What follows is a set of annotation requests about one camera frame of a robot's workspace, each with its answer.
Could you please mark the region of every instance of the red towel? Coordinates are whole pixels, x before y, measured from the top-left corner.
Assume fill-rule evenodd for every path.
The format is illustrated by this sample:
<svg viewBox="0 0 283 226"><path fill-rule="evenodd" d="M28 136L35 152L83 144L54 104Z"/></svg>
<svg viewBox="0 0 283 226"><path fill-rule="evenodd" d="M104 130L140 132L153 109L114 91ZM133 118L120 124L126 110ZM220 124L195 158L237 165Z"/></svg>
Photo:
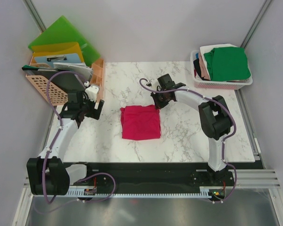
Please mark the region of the red towel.
<svg viewBox="0 0 283 226"><path fill-rule="evenodd" d="M160 138L159 109L154 105L121 108L123 139L149 140Z"/></svg>

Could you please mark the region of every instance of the green cloth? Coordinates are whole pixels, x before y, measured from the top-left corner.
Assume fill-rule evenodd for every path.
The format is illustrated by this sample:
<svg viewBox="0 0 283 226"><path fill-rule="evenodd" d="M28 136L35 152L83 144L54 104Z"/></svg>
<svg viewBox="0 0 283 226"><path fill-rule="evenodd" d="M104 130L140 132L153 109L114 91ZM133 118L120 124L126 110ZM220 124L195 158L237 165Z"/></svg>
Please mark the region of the green cloth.
<svg viewBox="0 0 283 226"><path fill-rule="evenodd" d="M250 77L243 48L214 48L204 54L211 81L245 80Z"/></svg>

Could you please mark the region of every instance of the plastic basket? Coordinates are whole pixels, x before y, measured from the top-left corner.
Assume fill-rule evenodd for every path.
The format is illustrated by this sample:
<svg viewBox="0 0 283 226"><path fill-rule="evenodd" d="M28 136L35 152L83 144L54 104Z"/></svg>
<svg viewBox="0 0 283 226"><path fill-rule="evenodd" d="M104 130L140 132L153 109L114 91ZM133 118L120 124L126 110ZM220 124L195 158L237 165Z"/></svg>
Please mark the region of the plastic basket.
<svg viewBox="0 0 283 226"><path fill-rule="evenodd" d="M220 45L213 45L212 48L221 47ZM230 82L230 81L204 81L201 78L194 76L194 64L193 61L196 60L196 54L200 54L199 50L194 50L191 52L191 73L193 77L193 83L196 88L205 88L205 89L240 89L243 86L248 86L253 83L252 74L250 72L250 77L247 80L240 82Z"/></svg>

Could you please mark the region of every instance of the black cloth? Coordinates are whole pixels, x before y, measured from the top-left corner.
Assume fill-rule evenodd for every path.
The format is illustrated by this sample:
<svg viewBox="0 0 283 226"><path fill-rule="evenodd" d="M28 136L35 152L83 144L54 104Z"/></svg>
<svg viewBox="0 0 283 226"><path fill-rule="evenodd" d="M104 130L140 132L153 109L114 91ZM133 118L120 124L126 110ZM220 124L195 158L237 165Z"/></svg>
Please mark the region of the black cloth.
<svg viewBox="0 0 283 226"><path fill-rule="evenodd" d="M200 69L200 65L199 65L199 59L194 60L193 64L194 64L194 68L195 68L197 74L199 75L199 77L202 80L204 80L204 81L209 81L208 79L202 78L202 76L201 76L201 69Z"/></svg>

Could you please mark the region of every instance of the green folder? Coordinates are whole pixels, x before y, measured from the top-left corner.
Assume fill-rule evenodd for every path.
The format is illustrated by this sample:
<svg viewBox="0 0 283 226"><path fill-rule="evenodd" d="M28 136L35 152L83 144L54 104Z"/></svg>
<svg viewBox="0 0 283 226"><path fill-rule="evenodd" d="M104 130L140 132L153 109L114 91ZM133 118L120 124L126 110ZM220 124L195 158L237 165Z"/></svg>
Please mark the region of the green folder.
<svg viewBox="0 0 283 226"><path fill-rule="evenodd" d="M84 61L87 66L99 59L98 51L84 38L81 33L66 19L61 16L42 34L40 34L28 47L32 50L32 46L40 46L47 44L65 43L76 41L79 43Z"/></svg>

